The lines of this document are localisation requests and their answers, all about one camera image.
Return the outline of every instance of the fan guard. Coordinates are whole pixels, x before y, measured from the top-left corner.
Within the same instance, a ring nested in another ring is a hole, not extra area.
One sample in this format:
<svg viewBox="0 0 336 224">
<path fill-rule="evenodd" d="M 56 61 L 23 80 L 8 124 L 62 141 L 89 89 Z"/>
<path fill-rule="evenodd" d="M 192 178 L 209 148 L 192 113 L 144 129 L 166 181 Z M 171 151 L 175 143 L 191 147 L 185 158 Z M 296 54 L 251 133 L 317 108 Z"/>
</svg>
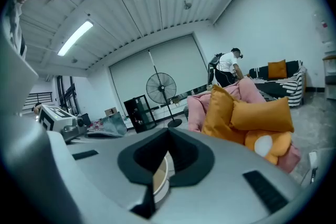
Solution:
<svg viewBox="0 0 336 224">
<path fill-rule="evenodd" d="M 166 73 L 157 73 L 152 75 L 146 84 L 146 91 L 149 98 L 155 103 L 166 104 L 163 96 L 163 90 L 167 99 L 176 95 L 176 84 L 173 78 Z"/>
</svg>

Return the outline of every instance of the white t-shirt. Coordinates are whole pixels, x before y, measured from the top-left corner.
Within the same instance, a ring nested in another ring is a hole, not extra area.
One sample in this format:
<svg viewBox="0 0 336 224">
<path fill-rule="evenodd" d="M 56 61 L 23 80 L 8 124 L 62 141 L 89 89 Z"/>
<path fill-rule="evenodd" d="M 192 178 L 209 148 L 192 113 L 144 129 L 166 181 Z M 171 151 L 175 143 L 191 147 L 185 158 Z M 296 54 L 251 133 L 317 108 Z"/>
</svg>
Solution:
<svg viewBox="0 0 336 224">
<path fill-rule="evenodd" d="M 230 67 L 235 63 L 237 63 L 237 58 L 235 57 L 233 52 L 229 52 L 228 54 L 224 54 L 220 57 L 216 69 L 222 72 L 231 72 Z"/>
</svg>

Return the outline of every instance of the fan base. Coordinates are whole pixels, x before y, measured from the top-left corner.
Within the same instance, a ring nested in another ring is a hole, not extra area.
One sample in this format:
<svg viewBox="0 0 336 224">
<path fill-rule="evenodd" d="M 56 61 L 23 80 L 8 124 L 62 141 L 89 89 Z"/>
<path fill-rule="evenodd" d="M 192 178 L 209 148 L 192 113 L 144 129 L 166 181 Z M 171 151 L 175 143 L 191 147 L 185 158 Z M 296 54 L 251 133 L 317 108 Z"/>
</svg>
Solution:
<svg viewBox="0 0 336 224">
<path fill-rule="evenodd" d="M 182 123 L 182 120 L 176 119 L 168 123 L 168 127 L 178 127 Z"/>
</svg>

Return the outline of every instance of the black cabinet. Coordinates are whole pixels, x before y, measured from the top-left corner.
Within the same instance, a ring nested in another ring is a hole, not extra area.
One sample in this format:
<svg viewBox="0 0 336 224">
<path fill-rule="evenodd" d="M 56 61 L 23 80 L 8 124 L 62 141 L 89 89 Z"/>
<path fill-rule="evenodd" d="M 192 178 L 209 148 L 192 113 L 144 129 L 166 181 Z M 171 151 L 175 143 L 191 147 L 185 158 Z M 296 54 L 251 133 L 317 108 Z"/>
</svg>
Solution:
<svg viewBox="0 0 336 224">
<path fill-rule="evenodd" d="M 145 95 L 128 100 L 124 102 L 124 105 L 137 133 L 147 131 L 156 126 Z"/>
</svg>

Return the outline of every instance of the standing fan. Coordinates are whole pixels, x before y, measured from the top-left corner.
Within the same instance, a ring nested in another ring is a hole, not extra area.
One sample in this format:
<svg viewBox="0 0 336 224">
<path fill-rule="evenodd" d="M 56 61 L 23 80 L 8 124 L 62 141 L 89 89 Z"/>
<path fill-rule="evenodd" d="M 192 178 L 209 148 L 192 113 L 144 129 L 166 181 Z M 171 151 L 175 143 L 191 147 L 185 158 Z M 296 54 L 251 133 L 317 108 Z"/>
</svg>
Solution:
<svg viewBox="0 0 336 224">
<path fill-rule="evenodd" d="M 169 108 L 168 100 L 169 98 L 172 98 L 176 94 L 176 84 L 175 81 L 171 76 L 169 76 L 166 73 L 158 73 L 156 70 L 151 52 L 148 50 L 149 56 L 151 57 L 155 74 L 152 75 L 146 84 L 146 91 L 147 95 L 150 99 L 152 99 L 155 103 L 159 104 L 167 104 L 169 113 L 172 117 L 172 121 L 168 123 L 168 127 L 178 127 L 182 120 L 180 119 L 174 119 L 173 114 Z"/>
</svg>

